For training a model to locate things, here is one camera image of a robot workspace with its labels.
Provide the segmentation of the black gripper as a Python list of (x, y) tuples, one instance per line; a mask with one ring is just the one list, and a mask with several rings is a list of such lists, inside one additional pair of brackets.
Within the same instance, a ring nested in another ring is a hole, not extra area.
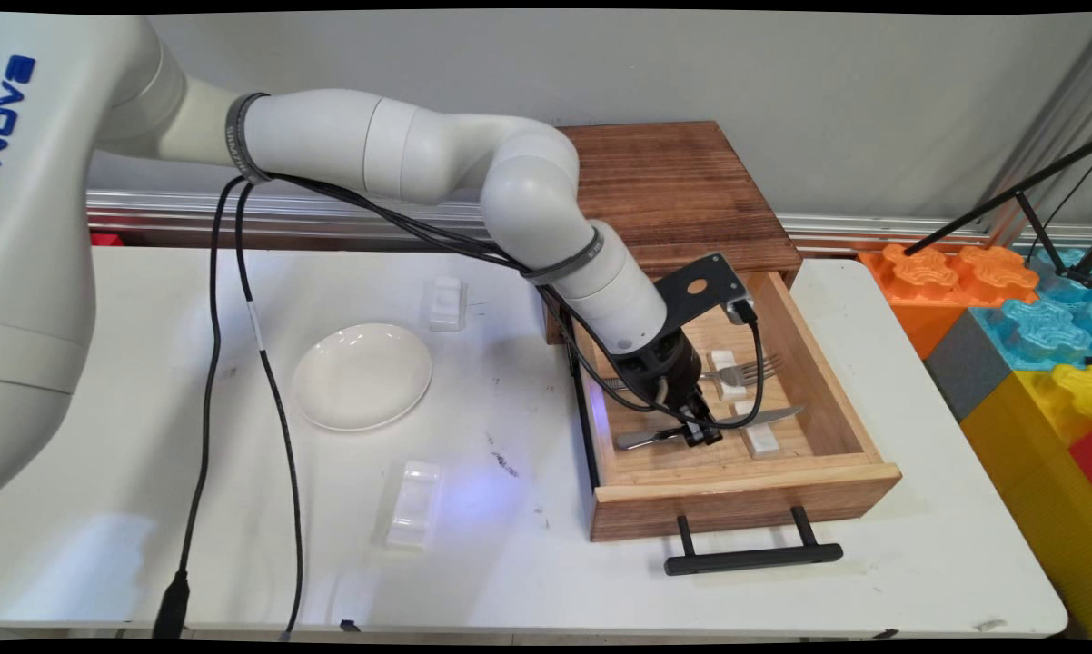
[(652, 404), (658, 404), (687, 415), (687, 420), (680, 423), (680, 433), (688, 447), (715, 444), (723, 439), (699, 388), (702, 361), (682, 330), (668, 332), (639, 350), (617, 353), (615, 370), (639, 399), (636, 411), (650, 412)]

